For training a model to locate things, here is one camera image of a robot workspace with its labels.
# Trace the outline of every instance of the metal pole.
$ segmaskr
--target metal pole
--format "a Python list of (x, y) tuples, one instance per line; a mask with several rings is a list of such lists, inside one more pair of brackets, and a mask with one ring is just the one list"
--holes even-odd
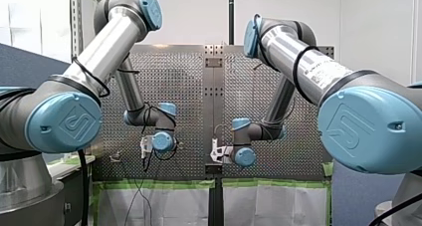
[(229, 0), (229, 45), (235, 44), (235, 0)]

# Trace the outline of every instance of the metal bracket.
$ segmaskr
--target metal bracket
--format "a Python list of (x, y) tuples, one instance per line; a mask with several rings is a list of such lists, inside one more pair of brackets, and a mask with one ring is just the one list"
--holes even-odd
[(233, 163), (230, 154), (233, 151), (233, 146), (218, 146), (218, 139), (212, 139), (212, 151), (210, 156), (216, 163)]
[(140, 150), (142, 159), (146, 158), (147, 153), (152, 153), (152, 135), (146, 135), (140, 141)]

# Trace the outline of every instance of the robot logo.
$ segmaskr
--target robot logo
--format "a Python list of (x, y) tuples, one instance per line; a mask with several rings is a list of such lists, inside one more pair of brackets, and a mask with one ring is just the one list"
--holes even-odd
[(74, 106), (60, 123), (60, 129), (77, 141), (82, 141), (96, 120), (81, 105)]
[(341, 105), (326, 131), (329, 138), (345, 149), (354, 149), (360, 138), (374, 132), (373, 124), (366, 117), (346, 105)]

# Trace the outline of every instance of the gray panel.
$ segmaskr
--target gray panel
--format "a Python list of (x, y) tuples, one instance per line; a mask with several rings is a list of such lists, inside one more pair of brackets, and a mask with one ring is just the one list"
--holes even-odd
[[(333, 54), (332, 47), (320, 47)], [(225, 48), (225, 112), (224, 123), (231, 125), (236, 117), (259, 121), (271, 101), (281, 74), (261, 62), (245, 58), (241, 47)], [(321, 164), (330, 156), (319, 140), (317, 107), (296, 94), (296, 106), (286, 121), (287, 136), (283, 140), (255, 141), (257, 163), (246, 169), (224, 165), (224, 177), (268, 177), (301, 180), (322, 180)], [(232, 133), (224, 130), (224, 144), (231, 143)]]
[[(161, 179), (203, 179), (203, 46), (157, 48), (135, 46), (130, 55), (133, 67), (140, 70), (136, 76), (144, 99), (152, 105), (172, 102), (177, 105), (176, 137), (183, 142), (174, 158), (159, 161), (152, 157), (148, 177)], [(117, 83), (109, 83), (111, 95), (103, 100), (104, 128), (102, 146), (93, 152), (96, 161), (94, 177), (108, 180), (124, 177), (142, 177), (139, 142), (142, 127), (123, 123), (124, 104)], [(145, 134), (152, 134), (148, 127)], [(110, 163), (109, 156), (121, 152), (121, 163)]]

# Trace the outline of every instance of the pegboard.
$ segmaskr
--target pegboard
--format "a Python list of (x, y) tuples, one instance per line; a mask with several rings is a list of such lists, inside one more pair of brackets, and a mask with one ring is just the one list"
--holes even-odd
[[(333, 58), (333, 47), (319, 47)], [(242, 54), (240, 47), (225, 48), (225, 104), (224, 121), (231, 125), (233, 118), (248, 117), (260, 121), (278, 86), (281, 74), (267, 66), (254, 70), (261, 62)], [(317, 107), (298, 93), (295, 108), (286, 120), (287, 135), (274, 141), (253, 141), (257, 154), (254, 166), (241, 169), (230, 164), (223, 166), (224, 177), (267, 177), (299, 180), (322, 180), (322, 163), (330, 156), (319, 140)], [(230, 144), (232, 133), (225, 127), (224, 143)]]
[[(139, 45), (131, 51), (133, 67), (140, 71), (136, 78), (144, 100), (152, 105), (159, 102), (177, 105), (176, 137), (183, 143), (171, 160), (159, 161), (153, 156), (147, 178), (204, 179), (212, 129), (219, 123), (231, 125), (235, 117), (258, 121), (271, 101), (281, 74), (266, 66), (254, 71), (261, 62), (245, 58), (240, 46), (224, 46), (221, 54), (224, 64), (214, 69), (206, 67), (209, 53), (205, 51), (209, 50), (205, 47)], [(320, 49), (333, 58), (333, 47)], [(111, 95), (103, 100), (101, 139), (93, 148), (98, 158), (94, 180), (142, 178), (139, 147), (142, 127), (124, 124), (125, 107), (117, 83), (111, 80), (108, 85)], [(211, 102), (210, 86), (219, 93)], [(319, 140), (317, 107), (296, 95), (295, 110), (286, 126), (288, 133), (283, 140), (253, 143), (258, 156), (255, 166), (239, 170), (236, 165), (224, 165), (224, 177), (323, 179), (321, 164), (330, 161), (330, 156)], [(148, 127), (145, 134), (153, 134), (153, 127)], [(227, 127), (222, 139), (222, 143), (231, 143)], [(118, 151), (122, 163), (110, 162), (109, 156)]]
[[(153, 156), (147, 178), (189, 180), (205, 177), (202, 52), (202, 46), (180, 47), (175, 51), (135, 46), (130, 53), (134, 69), (140, 71), (136, 79), (144, 100), (154, 106), (160, 102), (177, 105), (175, 136), (182, 145), (171, 160), (159, 161)], [(95, 152), (99, 159), (94, 167), (95, 180), (142, 178), (139, 147), (142, 127), (124, 124), (125, 107), (117, 83), (111, 80), (108, 85), (111, 95), (103, 100), (104, 126), (102, 142)], [(153, 127), (147, 127), (144, 134), (153, 134)], [(111, 163), (109, 156), (118, 151), (122, 163)]]

